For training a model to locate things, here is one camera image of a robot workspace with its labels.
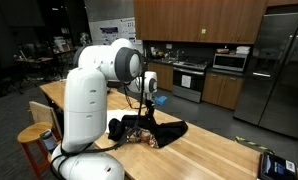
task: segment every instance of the blue object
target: blue object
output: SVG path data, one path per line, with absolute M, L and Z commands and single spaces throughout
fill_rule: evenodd
M 166 99 L 167 99 L 166 96 L 160 96 L 160 97 L 156 97 L 155 101 L 156 101 L 156 104 L 163 105 L 163 103 L 166 101 Z

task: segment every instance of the black device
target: black device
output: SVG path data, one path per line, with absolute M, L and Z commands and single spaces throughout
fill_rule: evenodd
M 297 166 L 291 161 L 264 152 L 260 157 L 258 179 L 297 180 Z

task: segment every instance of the whiteboard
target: whiteboard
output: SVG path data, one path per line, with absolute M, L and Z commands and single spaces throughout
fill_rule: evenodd
M 89 28 L 94 45 L 110 45 L 115 39 L 125 38 L 143 53 L 142 41 L 136 37 L 134 17 L 89 22 Z

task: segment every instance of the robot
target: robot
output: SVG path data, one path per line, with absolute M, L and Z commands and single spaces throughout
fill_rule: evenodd
M 105 151 L 120 147 L 128 137 L 111 148 L 94 149 L 91 145 L 106 129 L 107 81 L 128 83 L 129 90 L 145 93 L 153 113 L 157 77 L 154 72 L 143 73 L 142 66 L 140 53 L 126 39 L 81 51 L 78 67 L 67 76 L 64 138 L 52 154 L 51 168 L 59 179 L 124 179 L 123 166 Z

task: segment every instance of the wooden stool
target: wooden stool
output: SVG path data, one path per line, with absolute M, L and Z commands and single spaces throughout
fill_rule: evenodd
M 50 122 L 38 122 L 36 124 L 33 124 L 23 131 L 18 135 L 18 142 L 21 143 L 23 149 L 26 152 L 26 155 L 30 161 L 31 166 L 33 167 L 33 170 L 35 171 L 35 174 L 37 175 L 38 178 L 40 178 L 40 173 L 39 171 L 49 165 L 48 162 L 48 153 L 44 149 L 43 145 L 40 142 L 40 134 L 46 131 L 47 129 L 51 129 L 52 124 Z M 33 159 L 33 156 L 28 148 L 28 143 L 30 142 L 36 142 L 43 157 L 45 158 L 45 162 L 38 165 L 36 164 L 35 160 Z

